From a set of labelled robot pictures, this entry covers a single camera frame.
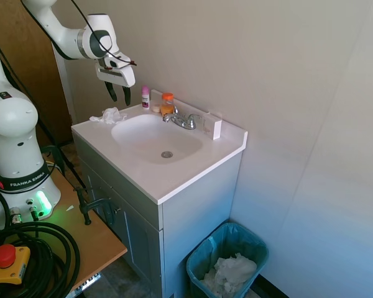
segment orange bottle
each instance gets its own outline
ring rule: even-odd
[[[162,105],[160,106],[160,111],[162,116],[165,114],[174,113],[174,95],[172,93],[162,94]]]

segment wooden door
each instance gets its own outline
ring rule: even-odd
[[[21,0],[0,0],[0,47],[57,142],[70,141],[71,120],[51,41]],[[39,126],[37,138],[40,146],[49,144]]]

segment floor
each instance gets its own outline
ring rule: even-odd
[[[76,172],[82,177],[75,145],[73,143],[66,145],[62,147],[62,151],[73,163]],[[66,169],[65,176],[72,185],[80,185],[69,169]],[[101,273],[102,278],[85,291],[87,298],[154,298],[149,286],[131,269],[123,258],[119,258],[110,264]],[[270,298],[258,285],[253,284],[252,288],[260,298]]]

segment white countertop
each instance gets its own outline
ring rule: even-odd
[[[127,114],[125,121],[143,114],[161,117],[160,114],[143,110],[141,105],[121,112]],[[176,124],[170,121],[166,125]],[[245,130],[225,121],[221,126],[221,137],[216,140],[211,140],[198,129],[186,130],[178,127],[183,130],[180,133],[190,133],[198,138],[203,146],[184,159],[158,165],[136,158],[132,153],[122,153],[111,133],[114,126],[116,124],[86,121],[72,126],[72,131],[158,205],[242,152],[247,140]]]

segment faucet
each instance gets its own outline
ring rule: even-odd
[[[171,119],[171,121],[173,121],[178,126],[184,128],[184,129],[190,129],[191,130],[191,129],[196,128],[195,118],[201,119],[201,117],[199,115],[196,115],[196,114],[190,114],[188,116],[188,118],[185,118],[185,117],[178,114],[178,110],[175,107],[173,114],[165,114],[163,116],[163,121],[168,122]]]

